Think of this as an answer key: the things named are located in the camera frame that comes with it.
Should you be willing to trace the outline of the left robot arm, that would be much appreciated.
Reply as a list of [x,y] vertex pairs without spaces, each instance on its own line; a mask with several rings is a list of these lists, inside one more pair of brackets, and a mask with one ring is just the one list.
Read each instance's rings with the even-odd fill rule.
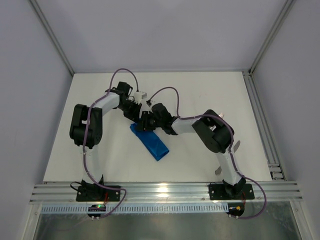
[[124,117],[137,122],[140,117],[142,100],[147,93],[133,88],[126,82],[109,88],[90,106],[77,104],[74,107],[69,136],[81,148],[83,177],[81,187],[97,189],[104,184],[104,175],[99,160],[98,144],[103,136],[103,117],[111,110],[120,109]]

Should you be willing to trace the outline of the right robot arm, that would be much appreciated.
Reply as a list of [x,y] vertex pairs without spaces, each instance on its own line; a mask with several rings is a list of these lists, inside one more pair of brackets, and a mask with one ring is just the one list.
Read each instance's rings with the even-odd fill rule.
[[212,109],[193,117],[171,115],[162,103],[143,111],[137,123],[131,127],[146,148],[159,160],[168,150],[160,153],[160,139],[154,133],[157,128],[166,134],[177,136],[187,133],[196,134],[205,147],[215,153],[223,173],[222,194],[235,199],[242,190],[242,177],[238,175],[232,146],[234,130]]

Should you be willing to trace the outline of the blue satin napkin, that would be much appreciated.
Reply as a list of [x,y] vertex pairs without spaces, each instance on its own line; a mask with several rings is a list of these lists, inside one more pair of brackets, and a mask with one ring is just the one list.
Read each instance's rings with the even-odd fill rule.
[[154,131],[138,131],[136,123],[132,123],[130,129],[157,162],[170,152]]

